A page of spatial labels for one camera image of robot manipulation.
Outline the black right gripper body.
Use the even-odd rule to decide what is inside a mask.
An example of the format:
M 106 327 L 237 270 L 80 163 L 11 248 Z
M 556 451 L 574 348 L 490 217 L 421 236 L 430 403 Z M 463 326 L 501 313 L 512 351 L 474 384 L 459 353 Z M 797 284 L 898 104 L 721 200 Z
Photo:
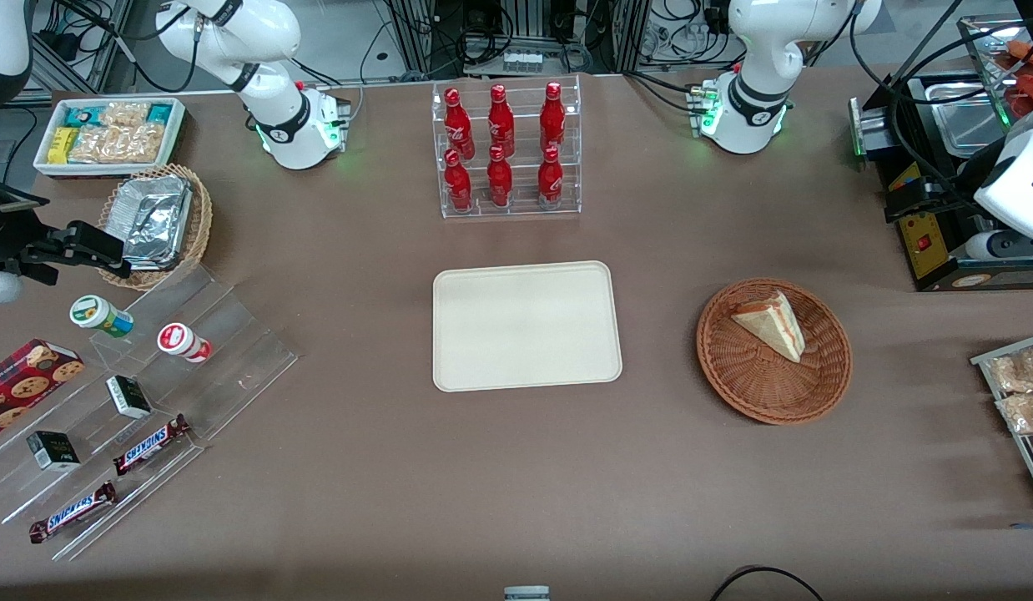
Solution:
M 65 246 L 63 230 L 48 227 L 36 209 L 50 200 L 0 182 L 0 271 L 55 285 L 55 264 L 75 265 L 79 260 Z

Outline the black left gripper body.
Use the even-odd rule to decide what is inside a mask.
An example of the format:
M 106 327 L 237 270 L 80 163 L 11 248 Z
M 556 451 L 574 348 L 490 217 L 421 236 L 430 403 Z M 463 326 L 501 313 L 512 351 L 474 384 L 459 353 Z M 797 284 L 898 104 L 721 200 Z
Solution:
M 925 213 L 932 215 L 954 213 L 958 216 L 978 215 L 983 220 L 1003 225 L 1004 221 L 994 217 L 989 210 L 975 201 L 975 192 L 987 182 L 995 164 L 1000 159 L 1004 147 L 1004 144 L 987 144 L 987 147 L 979 149 L 965 163 L 961 164 L 960 171 L 954 175 L 948 175 L 945 169 L 940 168 L 936 161 L 932 161 L 931 172 L 927 173 L 927 178 L 940 187 L 940 192 L 931 195 L 931 205 L 925 209 Z

